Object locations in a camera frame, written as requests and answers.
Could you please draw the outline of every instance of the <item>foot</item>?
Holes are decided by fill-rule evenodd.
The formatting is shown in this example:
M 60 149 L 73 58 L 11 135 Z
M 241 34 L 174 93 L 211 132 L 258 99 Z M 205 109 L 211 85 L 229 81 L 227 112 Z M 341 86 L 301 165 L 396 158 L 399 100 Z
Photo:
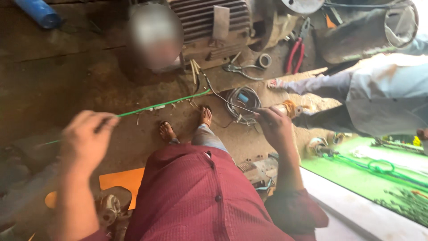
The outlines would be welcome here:
M 267 85 L 268 88 L 270 89 L 284 89 L 284 81 L 282 81 L 281 79 L 273 79 L 270 81 L 270 83 Z
M 213 115 L 211 114 L 211 111 L 208 108 L 202 107 L 199 125 L 205 124 L 210 128 L 212 117 Z
M 172 139 L 177 138 L 177 135 L 172 130 L 168 122 L 163 122 L 159 127 L 160 135 L 164 142 L 169 143 Z

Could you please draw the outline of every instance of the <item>coiled wire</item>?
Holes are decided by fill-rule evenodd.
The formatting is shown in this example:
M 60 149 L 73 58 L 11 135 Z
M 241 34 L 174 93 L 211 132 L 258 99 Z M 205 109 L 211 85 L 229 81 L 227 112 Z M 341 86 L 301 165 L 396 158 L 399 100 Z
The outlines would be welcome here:
M 245 97 L 248 98 L 247 103 L 244 103 L 238 99 L 239 94 L 243 94 L 245 95 Z M 231 103 L 234 104 L 236 102 L 241 102 L 246 109 L 251 110 L 254 108 L 260 108 L 262 106 L 262 103 L 260 102 L 260 99 L 257 93 L 252 88 L 243 86 L 240 88 L 230 90 L 227 93 L 226 100 L 227 100 L 227 102 L 225 102 L 226 109 L 229 112 L 229 114 L 235 119 L 234 120 L 235 122 L 246 124 L 246 125 L 253 125 L 257 123 L 257 121 L 254 119 L 253 113 L 240 114 L 239 112 L 236 111 L 236 107 L 231 105 Z

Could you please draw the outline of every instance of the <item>shirt pocket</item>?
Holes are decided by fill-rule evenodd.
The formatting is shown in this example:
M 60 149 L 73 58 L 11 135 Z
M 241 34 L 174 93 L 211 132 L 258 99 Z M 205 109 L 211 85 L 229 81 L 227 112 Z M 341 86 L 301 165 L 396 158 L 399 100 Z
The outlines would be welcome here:
M 189 240 L 188 236 L 187 226 L 176 225 L 150 229 L 145 233 L 141 241 L 187 241 Z

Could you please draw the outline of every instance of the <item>orange cloth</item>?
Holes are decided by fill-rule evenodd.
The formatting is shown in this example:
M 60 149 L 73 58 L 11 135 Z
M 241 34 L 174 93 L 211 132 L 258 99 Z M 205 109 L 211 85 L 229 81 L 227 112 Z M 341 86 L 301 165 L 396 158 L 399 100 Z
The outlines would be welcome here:
M 144 168 L 110 173 L 106 175 L 101 175 L 100 179 L 100 188 L 101 190 L 106 190 L 111 187 L 124 187 L 128 189 L 132 194 L 131 204 L 129 205 L 128 210 L 135 208 L 135 199 L 137 198 L 138 188 L 141 184 L 141 179 L 143 178 Z

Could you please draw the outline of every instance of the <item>green rope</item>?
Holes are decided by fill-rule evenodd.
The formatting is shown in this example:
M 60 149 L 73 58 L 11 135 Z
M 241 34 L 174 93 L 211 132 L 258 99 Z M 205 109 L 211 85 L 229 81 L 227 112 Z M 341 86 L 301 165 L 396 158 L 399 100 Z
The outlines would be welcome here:
M 168 104 L 172 104 L 172 103 L 175 103 L 175 102 L 178 102 L 178 101 L 182 101 L 182 100 L 185 100 L 185 99 L 190 99 L 190 98 L 193 98 L 193 97 L 198 97 L 198 96 L 201 96 L 201 95 L 204 95 L 204 94 L 210 92 L 210 90 L 211 89 L 207 89 L 206 91 L 204 91 L 202 93 L 199 93 L 199 94 L 194 94 L 194 95 L 183 97 L 183 98 L 180 98 L 180 99 L 171 100 L 171 101 L 168 101 L 168 102 L 165 102 L 165 103 L 162 103 L 162 104 L 157 104 L 157 105 L 152 105 L 152 106 L 149 106 L 149 107 L 144 107 L 144 108 L 138 109 L 136 111 L 127 112 L 127 113 L 124 113 L 124 114 L 119 114 L 119 115 L 117 115 L 117 117 L 127 116 L 127 115 L 130 115 L 130 114 L 134 114 L 134 113 L 137 113 L 137 112 L 140 112 L 140 111 L 145 111 L 145 110 L 148 110 L 150 108 L 158 107 L 158 106 L 161 106 L 161 105 L 168 105 Z M 40 146 L 42 146 L 42 145 L 48 145 L 48 144 L 53 144 L 53 143 L 57 143 L 57 142 L 59 142 L 59 140 L 48 142 L 48 143 L 44 143 L 44 144 L 40 144 Z
M 389 162 L 389 161 L 372 160 L 368 164 L 365 164 L 365 163 L 355 161 L 351 158 L 344 157 L 342 155 L 333 155 L 332 157 L 329 157 L 327 154 L 324 154 L 323 157 L 327 160 L 341 162 L 341 163 L 347 164 L 349 166 L 352 166 L 356 169 L 366 171 L 366 172 L 370 172 L 371 174 L 378 176 L 380 178 L 383 178 L 383 179 L 386 179 L 386 180 L 389 180 L 389 181 L 392 181 L 392 182 L 395 182 L 398 184 L 402 184 L 402 185 L 405 185 L 405 186 L 408 186 L 408 187 L 411 187 L 414 189 L 418 189 L 420 191 L 428 193 L 428 189 L 424 188 L 424 187 L 428 186 L 428 183 L 419 181 L 417 179 L 411 178 L 411 177 L 404 175 L 402 173 L 396 172 L 394 164 Z M 390 164 L 392 167 L 391 170 L 383 170 L 379 166 L 373 166 L 374 163 L 380 163 L 380 162 L 385 162 L 385 163 Z

